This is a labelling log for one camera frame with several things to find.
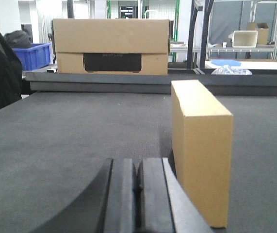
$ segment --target blue plastic crate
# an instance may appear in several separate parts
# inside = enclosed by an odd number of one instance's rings
[[[50,64],[50,43],[32,44],[29,49],[17,49],[13,51],[20,59],[23,70],[34,70]]]

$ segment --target large cardboard box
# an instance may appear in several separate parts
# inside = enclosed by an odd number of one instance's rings
[[[54,19],[60,73],[167,74],[169,20]]]
[[[247,23],[247,30],[256,30],[258,32],[258,44],[266,45],[268,43],[269,37],[269,26],[267,23],[256,23],[249,22]]]
[[[228,222],[233,115],[199,81],[172,81],[177,179],[212,227]]]

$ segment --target metal pole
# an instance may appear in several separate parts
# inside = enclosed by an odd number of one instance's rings
[[[239,30],[241,29],[241,26],[242,26],[243,9],[244,9],[244,2],[242,1],[241,2],[240,19],[239,19]]]
[[[212,10],[213,3],[214,3],[214,0],[205,0],[204,21],[203,21],[203,30],[202,30],[202,43],[201,43],[200,68],[205,67],[208,25],[209,25],[210,13],[211,13],[211,10]]]
[[[74,18],[74,2],[73,2],[73,0],[67,0],[67,17]]]
[[[141,7],[140,7],[140,0],[137,0],[137,18],[139,18],[140,14],[141,14]]]
[[[138,0],[137,5],[138,5],[138,18],[143,18],[143,6],[144,6],[143,0]]]
[[[252,22],[255,22],[255,18],[256,18],[256,11],[257,11],[257,2],[254,5],[254,12],[253,12],[253,18],[252,18]]]
[[[197,9],[195,8],[195,0],[192,0],[189,37],[188,37],[187,69],[191,69],[191,66],[192,66],[193,37],[195,33],[196,16],[197,16]]]

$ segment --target white container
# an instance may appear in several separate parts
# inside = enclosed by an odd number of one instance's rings
[[[257,31],[234,31],[232,35],[232,47],[255,48],[257,46]]]

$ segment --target gray conveyor belt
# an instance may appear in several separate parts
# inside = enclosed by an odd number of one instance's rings
[[[219,97],[235,116],[227,229],[277,232],[277,98]],[[36,93],[0,110],[0,233],[24,233],[105,158],[170,157],[169,95]]]

